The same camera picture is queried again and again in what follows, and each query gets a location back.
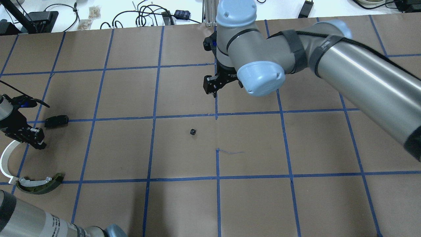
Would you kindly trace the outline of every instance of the blue joint cap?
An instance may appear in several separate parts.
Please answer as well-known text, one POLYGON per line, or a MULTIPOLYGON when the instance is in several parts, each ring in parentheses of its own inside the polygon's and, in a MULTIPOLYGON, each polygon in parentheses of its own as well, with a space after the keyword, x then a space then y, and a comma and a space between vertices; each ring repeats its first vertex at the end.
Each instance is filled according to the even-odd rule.
POLYGON ((324 22, 318 22, 316 24, 320 23, 329 23, 331 25, 336 26, 338 30, 342 32, 342 34, 347 37, 348 39, 352 39, 352 31, 351 29, 346 25, 346 23, 342 20, 330 20, 330 21, 324 21, 324 22))
POLYGON ((276 91, 285 82, 285 71, 270 61, 250 62, 237 71, 238 80, 252 96, 265 96, 276 91))
POLYGON ((243 27, 256 20, 256 12, 254 0, 221 0, 216 13, 216 22, 223 27, 243 27))
POLYGON ((105 229, 109 237, 127 237, 126 233, 116 224, 112 224, 105 229))

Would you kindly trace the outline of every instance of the tiled surface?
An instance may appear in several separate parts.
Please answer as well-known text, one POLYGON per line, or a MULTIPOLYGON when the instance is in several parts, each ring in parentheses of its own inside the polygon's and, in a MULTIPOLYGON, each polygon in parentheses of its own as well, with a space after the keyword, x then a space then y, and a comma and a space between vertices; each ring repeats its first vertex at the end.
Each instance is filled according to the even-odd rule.
POLYGON ((302 236, 376 236, 361 177, 294 181, 302 236))
POLYGON ((421 31, 417 24, 419 13, 375 15, 372 16, 381 41, 388 55, 396 54, 421 54, 421 31))
POLYGON ((368 176, 374 210, 384 237, 417 236, 421 175, 368 176))
MULTIPOLYGON (((376 29, 370 16, 342 19, 357 40, 378 50, 383 43, 420 76, 419 55, 394 55, 419 53, 418 41, 407 40, 418 32, 404 32, 419 16, 375 16, 376 29)), ((256 24, 265 35, 316 22, 256 24)), ((361 112, 345 113, 339 94, 309 70, 287 75, 279 97, 254 98, 236 83, 217 100, 206 95, 203 76, 215 67, 202 41, 212 32, 189 25, 19 36, 1 80, 51 105, 20 110, 38 117, 36 126, 59 114, 71 121, 45 129, 45 150, 24 155, 20 145, 9 168, 32 179, 66 176, 40 196, 5 178, 1 188, 83 227, 117 223, 130 237, 417 236, 419 163, 361 112), (51 47, 26 52, 43 63, 20 59, 45 42, 51 47)), ((1 63, 14 39, 0 42, 1 63)), ((0 136, 0 145, 9 142, 0 136)))
POLYGON ((222 236, 297 236, 288 179, 221 180, 222 236))
POLYGON ((146 236, 217 236, 215 204, 215 180, 153 182, 146 236))
POLYGON ((51 71, 63 33, 20 35, 4 73, 51 71))

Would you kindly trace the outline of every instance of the white curved object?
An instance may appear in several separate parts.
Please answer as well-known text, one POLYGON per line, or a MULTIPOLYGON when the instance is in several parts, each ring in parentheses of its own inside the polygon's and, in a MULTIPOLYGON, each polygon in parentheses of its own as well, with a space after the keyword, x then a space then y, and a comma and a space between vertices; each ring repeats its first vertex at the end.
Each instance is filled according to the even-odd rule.
POLYGON ((17 177, 13 176, 10 174, 9 172, 9 168, 7 166, 8 162, 9 162, 9 157, 12 154, 13 150, 19 145, 21 144, 20 142, 13 140, 13 142, 11 142, 6 149, 4 149, 3 153, 1 154, 1 158, 0 158, 0 170, 1 172, 8 177, 9 180, 9 184, 16 184, 16 181, 18 180, 17 177))

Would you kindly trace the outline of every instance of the clear plastic bag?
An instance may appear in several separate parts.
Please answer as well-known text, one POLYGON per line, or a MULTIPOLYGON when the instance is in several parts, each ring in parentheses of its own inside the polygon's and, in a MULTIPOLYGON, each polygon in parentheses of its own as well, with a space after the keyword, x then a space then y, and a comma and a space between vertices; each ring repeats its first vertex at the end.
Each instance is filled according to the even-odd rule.
POLYGON ((90 30, 92 25, 92 19, 84 19, 79 21, 77 30, 90 30))
POLYGON ((93 6, 89 7, 89 19, 95 20, 101 18, 101 7, 93 6))

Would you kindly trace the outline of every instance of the gray robot arm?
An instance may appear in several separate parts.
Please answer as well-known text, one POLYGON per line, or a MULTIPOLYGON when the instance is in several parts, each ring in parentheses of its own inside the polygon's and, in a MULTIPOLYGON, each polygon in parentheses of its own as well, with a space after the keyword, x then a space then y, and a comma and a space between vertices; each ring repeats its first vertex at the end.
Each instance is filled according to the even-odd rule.
POLYGON ((255 24, 252 0, 222 0, 216 20, 216 76, 205 77, 205 91, 216 93, 239 80, 252 96, 267 95, 285 74, 310 67, 381 126, 417 160, 421 157, 421 80, 354 43, 342 21, 320 22, 301 31, 282 31, 264 39, 255 24))

